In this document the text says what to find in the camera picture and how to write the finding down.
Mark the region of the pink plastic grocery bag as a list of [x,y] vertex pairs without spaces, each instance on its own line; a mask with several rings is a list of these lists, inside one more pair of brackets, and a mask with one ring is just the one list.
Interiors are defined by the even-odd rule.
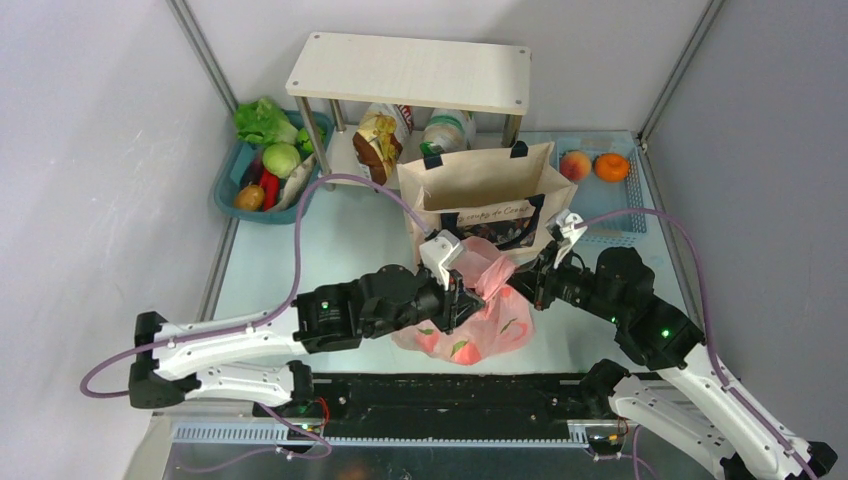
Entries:
[[517,265],[491,242],[478,237],[462,241],[465,252],[454,263],[467,288],[485,301],[451,334],[427,320],[391,335],[398,347],[431,358],[470,366],[524,347],[535,333],[530,304],[508,279]]

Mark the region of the beige canvas tote bag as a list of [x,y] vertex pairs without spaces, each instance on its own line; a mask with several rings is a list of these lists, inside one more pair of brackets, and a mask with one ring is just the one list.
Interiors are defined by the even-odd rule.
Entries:
[[413,251],[433,231],[478,237],[515,263],[552,240],[546,223],[569,207],[578,185],[550,164],[552,142],[434,155],[398,167]]

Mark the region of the brown chips bag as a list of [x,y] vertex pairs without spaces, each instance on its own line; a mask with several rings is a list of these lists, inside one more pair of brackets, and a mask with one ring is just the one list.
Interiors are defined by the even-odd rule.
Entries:
[[385,185],[394,173],[414,127],[408,105],[372,103],[353,135],[353,147],[363,175]]

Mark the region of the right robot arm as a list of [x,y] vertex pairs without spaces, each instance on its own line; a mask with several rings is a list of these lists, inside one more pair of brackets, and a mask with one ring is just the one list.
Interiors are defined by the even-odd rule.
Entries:
[[563,301],[612,323],[625,355],[673,385],[697,410],[653,393],[608,359],[581,382],[590,401],[652,431],[716,479],[819,479],[831,471],[836,452],[793,434],[761,410],[723,362],[711,359],[702,330],[654,293],[654,272],[635,249],[607,248],[595,269],[573,265],[573,253],[557,263],[556,253],[550,244],[519,267],[509,285],[538,310]]

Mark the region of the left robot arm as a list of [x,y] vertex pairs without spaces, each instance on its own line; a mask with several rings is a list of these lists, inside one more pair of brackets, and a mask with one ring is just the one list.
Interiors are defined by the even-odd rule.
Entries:
[[176,324],[157,312],[136,319],[130,404],[160,409],[190,399],[278,407],[314,396],[309,354],[353,350],[406,327],[451,333],[485,306],[452,271],[442,286],[428,270],[388,265],[350,282],[296,296],[283,312]]

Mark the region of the light blue fruit basket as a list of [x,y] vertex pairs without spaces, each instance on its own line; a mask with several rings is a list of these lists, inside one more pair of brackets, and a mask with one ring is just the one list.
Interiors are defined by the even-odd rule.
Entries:
[[[565,132],[555,138],[555,156],[551,164],[557,167],[561,158],[572,151],[586,154],[595,161],[602,154],[623,156],[630,168],[627,177],[610,183],[591,172],[577,183],[578,190],[571,201],[571,210],[585,219],[599,217],[611,211],[644,206],[640,180],[639,148],[627,131]],[[590,226],[581,238],[583,243],[633,247],[648,230],[646,216],[632,213],[604,220]]]

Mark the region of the peach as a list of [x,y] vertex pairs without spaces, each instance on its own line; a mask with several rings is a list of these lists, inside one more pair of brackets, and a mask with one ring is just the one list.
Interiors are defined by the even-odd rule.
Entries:
[[592,161],[583,151],[572,150],[562,155],[559,172],[574,183],[583,181],[592,171]]

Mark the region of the orange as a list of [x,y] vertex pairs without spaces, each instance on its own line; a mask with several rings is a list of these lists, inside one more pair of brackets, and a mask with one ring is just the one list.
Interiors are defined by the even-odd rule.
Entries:
[[620,154],[604,153],[594,160],[593,169],[599,179],[608,183],[619,183],[629,175],[630,162]]

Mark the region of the green white snack bag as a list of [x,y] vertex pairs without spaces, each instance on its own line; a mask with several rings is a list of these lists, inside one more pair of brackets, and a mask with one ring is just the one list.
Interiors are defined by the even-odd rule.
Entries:
[[466,151],[476,136],[474,113],[466,110],[433,110],[419,148],[424,156]]

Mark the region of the silver grey fish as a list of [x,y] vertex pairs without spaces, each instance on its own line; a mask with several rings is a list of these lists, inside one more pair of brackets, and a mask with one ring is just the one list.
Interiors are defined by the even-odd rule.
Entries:
[[281,212],[296,204],[315,173],[316,163],[316,157],[312,154],[291,173],[281,187],[278,203],[269,212]]

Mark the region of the white wooden two-tier shelf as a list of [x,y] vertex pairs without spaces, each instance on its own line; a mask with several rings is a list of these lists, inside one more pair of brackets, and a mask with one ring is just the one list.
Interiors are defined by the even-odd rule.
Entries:
[[309,134],[309,102],[328,101],[329,144],[316,150],[327,187],[356,185],[363,172],[344,101],[446,108],[505,117],[501,144],[517,139],[530,100],[532,53],[526,46],[314,32],[285,83]]

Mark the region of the red chili pepper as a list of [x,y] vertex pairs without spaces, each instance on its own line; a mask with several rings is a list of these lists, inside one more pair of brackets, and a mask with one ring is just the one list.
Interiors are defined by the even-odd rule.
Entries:
[[264,169],[259,180],[259,186],[264,192],[262,210],[268,211],[278,203],[281,179],[267,169]]

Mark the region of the green bell pepper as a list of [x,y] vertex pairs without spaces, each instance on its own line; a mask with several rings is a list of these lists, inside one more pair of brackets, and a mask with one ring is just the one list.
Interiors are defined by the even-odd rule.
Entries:
[[302,127],[298,130],[298,133],[295,137],[294,146],[304,157],[308,157],[314,153],[315,148],[313,142],[311,140],[308,130],[305,127]]

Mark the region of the round green cabbage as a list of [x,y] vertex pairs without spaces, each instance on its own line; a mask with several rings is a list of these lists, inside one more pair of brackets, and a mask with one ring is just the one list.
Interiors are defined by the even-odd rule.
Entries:
[[269,173],[287,179],[302,163],[302,159],[295,146],[281,142],[264,149],[262,163]]

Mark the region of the brown potato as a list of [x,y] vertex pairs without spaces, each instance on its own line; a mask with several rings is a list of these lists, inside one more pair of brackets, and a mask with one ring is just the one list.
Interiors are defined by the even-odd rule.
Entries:
[[249,212],[263,211],[265,197],[265,190],[261,186],[249,184],[236,195],[233,206]]

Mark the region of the teal plastic vegetable basket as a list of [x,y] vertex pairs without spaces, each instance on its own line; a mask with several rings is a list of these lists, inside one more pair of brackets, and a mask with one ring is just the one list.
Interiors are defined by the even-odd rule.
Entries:
[[274,206],[270,211],[251,212],[237,209],[234,206],[234,201],[237,194],[242,190],[240,187],[241,178],[260,150],[259,146],[241,140],[236,141],[216,179],[213,188],[214,202],[223,214],[243,221],[271,225],[292,224],[296,220],[297,203],[302,192],[319,178],[322,169],[313,154],[307,157],[305,153],[302,153],[308,165],[312,166],[312,171],[307,181],[298,181],[299,186],[295,188],[294,197],[285,209],[277,206]]

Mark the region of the green leafy lettuce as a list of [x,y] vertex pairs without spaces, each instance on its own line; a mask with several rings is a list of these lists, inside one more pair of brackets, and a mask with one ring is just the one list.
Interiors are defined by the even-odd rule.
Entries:
[[239,105],[233,121],[238,138],[254,145],[294,145],[299,132],[277,102],[270,97],[261,97],[254,102]]

